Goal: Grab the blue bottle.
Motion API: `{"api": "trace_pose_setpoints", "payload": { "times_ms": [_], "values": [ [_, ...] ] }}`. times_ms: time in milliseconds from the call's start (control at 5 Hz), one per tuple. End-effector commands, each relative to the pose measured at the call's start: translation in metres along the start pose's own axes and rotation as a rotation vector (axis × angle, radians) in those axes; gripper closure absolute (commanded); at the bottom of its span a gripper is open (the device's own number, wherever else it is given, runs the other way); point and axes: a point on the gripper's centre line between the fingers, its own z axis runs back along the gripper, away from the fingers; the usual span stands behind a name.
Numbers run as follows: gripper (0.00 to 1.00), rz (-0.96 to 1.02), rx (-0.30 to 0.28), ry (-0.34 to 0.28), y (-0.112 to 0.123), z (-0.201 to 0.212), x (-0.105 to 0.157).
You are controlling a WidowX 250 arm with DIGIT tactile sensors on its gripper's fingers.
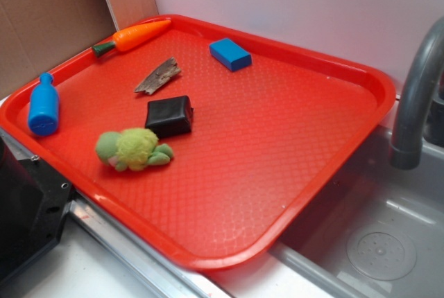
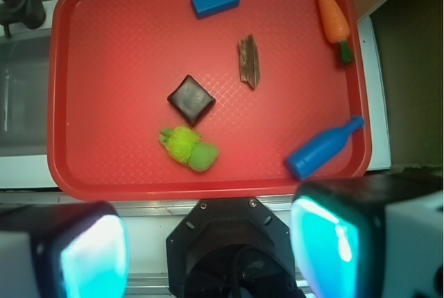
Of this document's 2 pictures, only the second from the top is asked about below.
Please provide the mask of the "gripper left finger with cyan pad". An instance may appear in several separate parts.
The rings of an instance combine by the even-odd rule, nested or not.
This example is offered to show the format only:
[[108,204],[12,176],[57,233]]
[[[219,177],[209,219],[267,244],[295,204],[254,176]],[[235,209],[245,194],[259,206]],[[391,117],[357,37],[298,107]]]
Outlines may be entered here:
[[122,297],[129,259],[107,202],[1,208],[2,297]]

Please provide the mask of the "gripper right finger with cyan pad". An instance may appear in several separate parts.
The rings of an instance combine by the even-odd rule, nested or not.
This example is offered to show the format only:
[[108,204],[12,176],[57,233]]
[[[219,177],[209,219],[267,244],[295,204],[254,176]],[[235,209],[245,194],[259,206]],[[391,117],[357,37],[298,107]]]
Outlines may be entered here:
[[308,181],[290,210],[296,264],[317,297],[442,297],[443,180]]

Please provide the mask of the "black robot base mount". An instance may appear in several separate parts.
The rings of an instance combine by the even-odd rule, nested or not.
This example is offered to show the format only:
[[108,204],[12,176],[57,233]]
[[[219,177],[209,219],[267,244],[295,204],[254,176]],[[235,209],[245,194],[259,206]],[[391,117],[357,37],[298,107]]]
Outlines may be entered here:
[[201,200],[166,238],[174,297],[304,297],[289,227],[255,198]]

